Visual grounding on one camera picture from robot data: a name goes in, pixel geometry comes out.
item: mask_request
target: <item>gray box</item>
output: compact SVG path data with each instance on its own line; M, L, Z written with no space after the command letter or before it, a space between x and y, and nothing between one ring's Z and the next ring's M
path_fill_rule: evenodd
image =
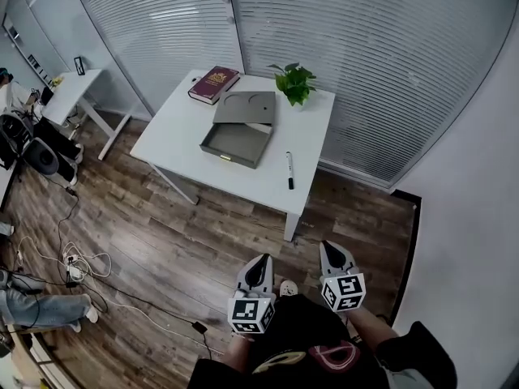
M275 92L225 93L200 148L255 169L272 137L275 110Z

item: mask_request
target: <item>white table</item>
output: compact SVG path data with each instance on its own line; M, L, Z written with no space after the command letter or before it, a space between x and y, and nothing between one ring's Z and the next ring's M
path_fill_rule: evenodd
M61 74L63 81L54 90L54 96L49 103L43 107L41 114L48 120L62 126L73 108L79 104L84 112L108 135L109 139L103 147L99 160L105 158L109 148L112 147L115 139L122 128L130 119L130 114L124 116L122 121L114 130L108 123L101 118L97 111L83 98L84 93L90 88L92 83L101 74L102 69L87 71L85 75L79 76L77 72L67 72Z
M290 106L273 79L244 75L230 91L276 91L276 124L257 169L203 152L199 144L212 126L216 105L193 100L194 70L176 87L148 124L131 155L148 162L178 193L193 204L198 197L184 176L232 195L286 212L285 240L291 241L307 203L323 147L335 95L317 91L302 111ZM288 187L286 152L292 153L294 189Z

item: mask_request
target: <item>box lid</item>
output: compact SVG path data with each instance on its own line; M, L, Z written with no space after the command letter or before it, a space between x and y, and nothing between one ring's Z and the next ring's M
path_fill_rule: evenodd
M276 93L226 92L218 102L212 120L215 124L266 124L274 123Z

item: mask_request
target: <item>marker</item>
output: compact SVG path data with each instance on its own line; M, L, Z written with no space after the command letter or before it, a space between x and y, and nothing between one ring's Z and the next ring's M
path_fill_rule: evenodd
M292 169L292 154L290 152L286 152L286 159L289 165L289 189L294 189L294 171Z

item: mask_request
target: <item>maroon book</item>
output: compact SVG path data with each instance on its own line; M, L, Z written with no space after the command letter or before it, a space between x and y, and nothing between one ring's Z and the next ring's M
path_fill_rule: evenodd
M223 92L240 79L240 73L223 66L213 67L200 81L195 83L187 95L195 100L214 105Z

